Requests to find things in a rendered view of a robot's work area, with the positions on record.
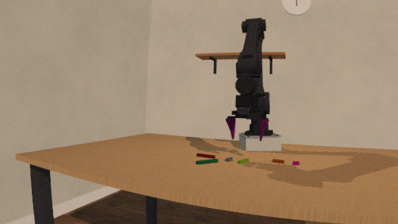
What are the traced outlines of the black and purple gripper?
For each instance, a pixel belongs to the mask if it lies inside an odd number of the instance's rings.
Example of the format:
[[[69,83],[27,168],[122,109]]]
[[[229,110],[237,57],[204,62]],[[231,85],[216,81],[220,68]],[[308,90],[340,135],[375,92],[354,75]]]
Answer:
[[[238,114],[236,110],[232,110],[232,115],[235,115],[235,117],[229,116],[225,119],[229,126],[229,129],[230,129],[230,132],[232,135],[232,139],[234,139],[234,137],[235,137],[235,118],[245,118],[247,120],[261,120],[260,142],[262,141],[264,130],[268,124],[267,122],[269,121],[269,118],[261,118],[263,116],[263,112],[249,112],[249,114],[246,114],[244,116],[244,115]],[[233,134],[233,131],[234,131],[234,134]]]

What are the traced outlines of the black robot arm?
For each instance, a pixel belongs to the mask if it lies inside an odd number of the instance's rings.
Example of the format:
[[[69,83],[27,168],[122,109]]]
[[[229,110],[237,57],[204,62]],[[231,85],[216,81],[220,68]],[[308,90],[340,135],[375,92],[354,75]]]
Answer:
[[[236,95],[235,99],[235,107],[240,115],[261,111],[263,112],[261,118],[266,118],[266,115],[269,114],[269,92],[264,92],[262,73],[262,43],[265,39],[265,23],[266,20],[262,20],[262,18],[253,18],[246,19],[241,24],[242,33],[246,33],[246,37],[244,48],[236,63],[236,78],[238,79],[235,83],[237,92],[241,94]],[[260,121],[251,120],[250,130],[244,132],[244,135],[260,135]]]

